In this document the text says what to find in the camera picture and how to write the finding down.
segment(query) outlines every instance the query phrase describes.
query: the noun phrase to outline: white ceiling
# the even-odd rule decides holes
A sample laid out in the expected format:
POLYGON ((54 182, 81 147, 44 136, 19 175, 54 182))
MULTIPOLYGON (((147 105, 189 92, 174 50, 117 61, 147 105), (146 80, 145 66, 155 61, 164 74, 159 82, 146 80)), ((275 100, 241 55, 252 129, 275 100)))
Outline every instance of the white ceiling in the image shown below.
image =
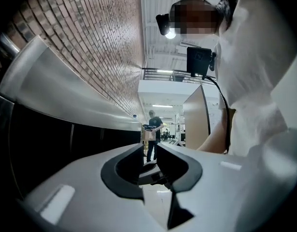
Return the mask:
POLYGON ((182 94, 165 94, 165 93, 139 93, 140 100, 143 104, 146 118, 149 119, 149 111, 154 110, 156 116, 164 117, 165 123, 173 123, 174 113, 179 113, 183 119, 183 103, 190 95, 182 94), (171 108, 153 107, 153 105, 171 105, 171 108))
MULTIPOLYGON (((148 68, 186 70, 186 55, 179 53, 177 46, 181 41, 213 49, 217 43, 216 36, 207 36, 201 40, 181 39, 177 35, 168 39, 159 32, 156 15, 169 13, 171 5, 178 0, 141 0, 143 16, 143 32, 145 39, 148 68)), ((208 0, 217 4, 219 0, 208 0)))

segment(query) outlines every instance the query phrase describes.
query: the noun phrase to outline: cardboard box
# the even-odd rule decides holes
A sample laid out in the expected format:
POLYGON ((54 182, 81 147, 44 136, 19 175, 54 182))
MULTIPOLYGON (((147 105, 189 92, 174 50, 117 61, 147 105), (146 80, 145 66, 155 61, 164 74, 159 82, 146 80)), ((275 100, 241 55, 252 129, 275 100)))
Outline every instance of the cardboard box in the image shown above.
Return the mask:
POLYGON ((153 135, 153 133, 149 130, 144 130, 142 134, 142 140, 143 141, 155 141, 156 140, 156 133, 153 135))

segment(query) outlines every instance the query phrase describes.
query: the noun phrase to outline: brick wall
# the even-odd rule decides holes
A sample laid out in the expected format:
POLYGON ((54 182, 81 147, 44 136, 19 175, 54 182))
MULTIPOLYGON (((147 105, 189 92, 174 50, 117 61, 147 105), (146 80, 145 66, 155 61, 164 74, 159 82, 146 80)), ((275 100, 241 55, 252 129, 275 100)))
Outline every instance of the brick wall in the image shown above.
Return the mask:
POLYGON ((35 35, 97 91, 145 121, 137 93, 144 62, 140 0, 26 0, 6 33, 35 35))

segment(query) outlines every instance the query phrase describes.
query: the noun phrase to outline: white shirt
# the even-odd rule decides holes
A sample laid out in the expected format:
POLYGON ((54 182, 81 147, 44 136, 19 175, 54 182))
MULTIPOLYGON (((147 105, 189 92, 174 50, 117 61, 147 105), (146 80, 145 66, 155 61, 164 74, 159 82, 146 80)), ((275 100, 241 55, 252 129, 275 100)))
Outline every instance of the white shirt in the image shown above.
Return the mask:
POLYGON ((270 93, 296 56, 297 41, 271 0, 238 0, 231 26, 224 29, 225 21, 215 46, 215 72, 229 108, 236 110, 229 154, 246 156, 287 130, 270 93))

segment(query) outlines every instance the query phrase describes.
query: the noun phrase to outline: floor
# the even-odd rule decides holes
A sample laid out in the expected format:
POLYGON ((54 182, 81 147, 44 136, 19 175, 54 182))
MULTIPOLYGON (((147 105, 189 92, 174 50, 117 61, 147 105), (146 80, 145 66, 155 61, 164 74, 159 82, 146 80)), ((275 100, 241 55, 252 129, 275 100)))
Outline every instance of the floor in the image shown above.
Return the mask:
POLYGON ((172 192, 164 185, 143 185, 145 207, 152 217, 165 229, 170 211, 172 192))

